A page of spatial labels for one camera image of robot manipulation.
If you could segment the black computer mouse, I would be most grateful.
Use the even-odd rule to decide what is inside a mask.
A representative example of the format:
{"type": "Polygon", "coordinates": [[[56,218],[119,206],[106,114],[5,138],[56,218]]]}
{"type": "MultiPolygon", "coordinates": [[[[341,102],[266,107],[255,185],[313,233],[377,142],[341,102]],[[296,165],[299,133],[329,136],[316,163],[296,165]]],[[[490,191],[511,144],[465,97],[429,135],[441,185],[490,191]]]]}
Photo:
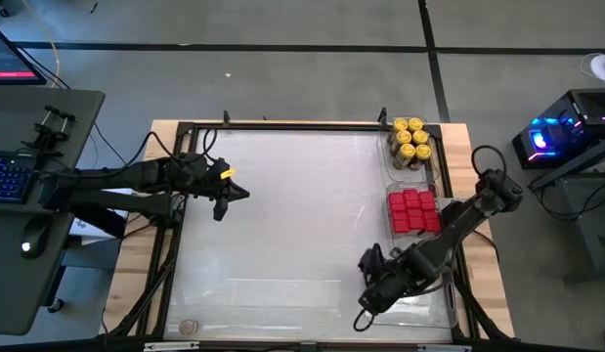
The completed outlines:
{"type": "Polygon", "coordinates": [[[52,218],[48,215],[37,215],[28,220],[21,235],[21,256],[25,259],[39,257],[46,246],[52,218]]]}

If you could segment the black clamp stand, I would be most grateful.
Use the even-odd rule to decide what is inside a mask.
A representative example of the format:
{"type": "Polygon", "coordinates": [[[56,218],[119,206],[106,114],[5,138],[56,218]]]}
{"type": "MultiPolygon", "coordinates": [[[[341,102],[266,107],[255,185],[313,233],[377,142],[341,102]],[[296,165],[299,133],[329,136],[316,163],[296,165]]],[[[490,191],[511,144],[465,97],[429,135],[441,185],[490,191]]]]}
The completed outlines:
{"type": "Polygon", "coordinates": [[[70,122],[74,122],[76,117],[72,113],[61,111],[50,105],[46,105],[44,110],[46,111],[46,115],[42,119],[42,122],[33,124],[37,137],[33,142],[22,141],[22,144],[40,156],[61,157],[64,154],[56,151],[55,147],[58,142],[66,142],[68,140],[68,135],[65,133],[67,125],[70,122]],[[58,117],[63,122],[60,130],[53,130],[50,127],[49,122],[51,117],[58,117]]]}

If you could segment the dark computer monitor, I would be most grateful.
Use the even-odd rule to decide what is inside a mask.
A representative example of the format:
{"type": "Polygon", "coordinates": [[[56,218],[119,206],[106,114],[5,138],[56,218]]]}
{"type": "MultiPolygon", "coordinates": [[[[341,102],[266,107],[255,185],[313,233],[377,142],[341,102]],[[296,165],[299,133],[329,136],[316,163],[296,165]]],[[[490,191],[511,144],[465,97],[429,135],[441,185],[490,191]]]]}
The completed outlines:
{"type": "Polygon", "coordinates": [[[0,31],[0,85],[45,85],[47,80],[0,31]]]}

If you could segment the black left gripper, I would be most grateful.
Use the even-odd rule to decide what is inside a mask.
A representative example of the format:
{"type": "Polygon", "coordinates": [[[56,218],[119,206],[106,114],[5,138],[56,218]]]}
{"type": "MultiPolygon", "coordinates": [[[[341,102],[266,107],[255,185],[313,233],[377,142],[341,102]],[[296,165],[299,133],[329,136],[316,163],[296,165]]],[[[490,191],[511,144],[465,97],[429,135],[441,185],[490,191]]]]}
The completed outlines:
{"type": "Polygon", "coordinates": [[[210,160],[203,154],[182,154],[178,161],[177,190],[196,197],[228,197],[228,201],[249,198],[249,191],[227,178],[222,180],[220,173],[231,169],[223,158],[210,160]]]}

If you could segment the white printed papers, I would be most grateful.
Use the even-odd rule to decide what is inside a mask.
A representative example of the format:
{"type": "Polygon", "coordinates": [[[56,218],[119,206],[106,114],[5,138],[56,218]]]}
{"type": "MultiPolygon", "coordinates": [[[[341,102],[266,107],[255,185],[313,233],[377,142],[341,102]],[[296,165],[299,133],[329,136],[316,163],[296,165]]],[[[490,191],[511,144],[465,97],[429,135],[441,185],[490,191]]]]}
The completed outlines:
{"type": "MultiPolygon", "coordinates": [[[[104,191],[110,191],[118,194],[124,194],[132,196],[134,191],[128,188],[124,189],[108,189],[104,191]]],[[[124,220],[128,219],[128,211],[126,210],[118,210],[118,209],[109,209],[116,215],[120,215],[124,220]]],[[[103,230],[79,219],[75,218],[72,222],[69,235],[72,237],[80,237],[81,243],[84,245],[91,244],[94,242],[106,241],[115,239],[112,235],[104,232],[103,230]]]]}

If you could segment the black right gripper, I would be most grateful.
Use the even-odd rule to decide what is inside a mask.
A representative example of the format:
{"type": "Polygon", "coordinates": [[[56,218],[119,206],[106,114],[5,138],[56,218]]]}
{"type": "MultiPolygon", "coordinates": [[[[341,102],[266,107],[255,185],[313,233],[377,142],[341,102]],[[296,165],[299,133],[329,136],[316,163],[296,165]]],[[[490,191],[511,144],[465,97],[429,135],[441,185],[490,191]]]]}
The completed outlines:
{"type": "Polygon", "coordinates": [[[417,246],[410,246],[397,257],[386,258],[383,275],[365,287],[359,303],[372,315],[378,315],[404,296],[423,293],[440,276],[440,267],[435,267],[417,246]]]}

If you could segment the dark grey desk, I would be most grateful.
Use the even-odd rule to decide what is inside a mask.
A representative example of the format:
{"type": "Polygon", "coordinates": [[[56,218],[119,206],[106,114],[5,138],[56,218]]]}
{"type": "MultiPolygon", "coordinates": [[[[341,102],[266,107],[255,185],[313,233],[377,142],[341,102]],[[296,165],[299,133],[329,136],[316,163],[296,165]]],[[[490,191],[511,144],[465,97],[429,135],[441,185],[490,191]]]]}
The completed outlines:
{"type": "MultiPolygon", "coordinates": [[[[34,125],[51,106],[75,116],[66,127],[68,139],[56,146],[63,154],[61,164],[74,167],[104,99],[101,91],[0,86],[0,152],[13,153],[34,141],[34,125]]],[[[37,202],[40,190],[39,184],[34,185],[23,204],[0,203],[0,334],[29,332],[62,261],[73,215],[44,209],[37,202]],[[41,214],[52,218],[45,249],[36,258],[24,258],[24,227],[41,214]]]]}

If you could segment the dark grey equipment cart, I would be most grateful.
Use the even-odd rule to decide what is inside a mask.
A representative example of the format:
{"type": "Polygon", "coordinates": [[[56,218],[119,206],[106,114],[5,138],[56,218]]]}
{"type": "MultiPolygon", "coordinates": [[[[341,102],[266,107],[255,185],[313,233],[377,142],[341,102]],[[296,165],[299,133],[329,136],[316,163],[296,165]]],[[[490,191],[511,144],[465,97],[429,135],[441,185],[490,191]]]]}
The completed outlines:
{"type": "Polygon", "coordinates": [[[605,140],[529,184],[541,207],[571,228],[584,253],[588,268],[565,275],[567,285],[605,280],[605,170],[589,170],[604,161],[605,140]]]}

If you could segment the black computer with coloured lights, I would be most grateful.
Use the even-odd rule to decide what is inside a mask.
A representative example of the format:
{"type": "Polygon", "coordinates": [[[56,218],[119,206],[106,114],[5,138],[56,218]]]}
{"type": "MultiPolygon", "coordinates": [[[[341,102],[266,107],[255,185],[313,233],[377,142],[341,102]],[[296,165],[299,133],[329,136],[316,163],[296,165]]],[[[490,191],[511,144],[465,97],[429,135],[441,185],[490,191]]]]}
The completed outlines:
{"type": "Polygon", "coordinates": [[[605,88],[571,89],[512,140],[524,169],[558,167],[605,140],[605,88]]]}

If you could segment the backlit black keyboard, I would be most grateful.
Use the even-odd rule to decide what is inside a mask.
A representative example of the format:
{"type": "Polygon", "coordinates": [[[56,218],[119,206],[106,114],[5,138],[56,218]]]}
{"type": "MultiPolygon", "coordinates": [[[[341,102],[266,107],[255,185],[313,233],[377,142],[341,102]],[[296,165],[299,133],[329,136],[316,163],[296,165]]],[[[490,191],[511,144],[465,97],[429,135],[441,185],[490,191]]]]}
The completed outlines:
{"type": "Polygon", "coordinates": [[[0,203],[25,203],[33,185],[38,157],[0,151],[0,203]]]}

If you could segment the clear plastic tray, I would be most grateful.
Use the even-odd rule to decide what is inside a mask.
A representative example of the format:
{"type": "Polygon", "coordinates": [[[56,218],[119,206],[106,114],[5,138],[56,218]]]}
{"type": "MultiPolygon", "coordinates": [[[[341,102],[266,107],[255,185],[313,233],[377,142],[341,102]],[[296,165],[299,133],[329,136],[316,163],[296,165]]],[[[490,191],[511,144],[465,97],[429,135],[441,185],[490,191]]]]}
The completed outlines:
{"type": "Polygon", "coordinates": [[[385,114],[385,110],[382,111],[381,116],[378,117],[379,124],[379,132],[378,132],[378,141],[376,142],[376,146],[378,148],[379,159],[381,165],[384,167],[385,178],[391,182],[430,182],[434,183],[436,186],[438,184],[438,180],[441,177],[440,167],[437,165],[435,161],[435,147],[434,143],[436,142],[435,137],[431,134],[430,129],[427,127],[427,122],[424,117],[421,116],[399,116],[410,119],[411,117],[419,117],[424,122],[424,127],[422,130],[428,133],[428,143],[426,144],[431,149],[430,158],[423,164],[423,166],[419,170],[412,170],[407,166],[403,170],[398,170],[393,166],[393,158],[398,149],[392,148],[392,143],[394,142],[395,135],[392,131],[392,122],[396,117],[389,117],[385,114]]]}
{"type": "Polygon", "coordinates": [[[395,183],[390,184],[386,189],[386,213],[387,213],[386,218],[387,218],[387,225],[388,225],[388,232],[389,232],[388,237],[389,237],[390,247],[391,248],[396,247],[399,250],[406,250],[412,244],[437,238],[438,235],[442,231],[441,230],[438,234],[435,234],[435,235],[426,233],[425,230],[421,231],[419,233],[409,231],[408,233],[404,234],[403,236],[398,236],[398,237],[396,237],[393,234],[392,228],[391,228],[391,222],[390,222],[391,213],[389,212],[387,197],[390,193],[395,193],[395,192],[403,193],[403,190],[406,190],[406,189],[416,189],[419,192],[433,191],[435,194],[436,203],[437,203],[437,212],[440,214],[441,221],[442,221],[442,229],[444,227],[444,223],[443,223],[442,215],[441,215],[442,205],[440,202],[439,191],[437,189],[437,186],[434,183],[430,183],[430,182],[422,182],[422,183],[395,182],[395,183]]]}
{"type": "Polygon", "coordinates": [[[451,329],[457,324],[454,282],[449,270],[426,293],[398,299],[387,311],[373,317],[365,311],[363,321],[373,326],[451,329]]]}

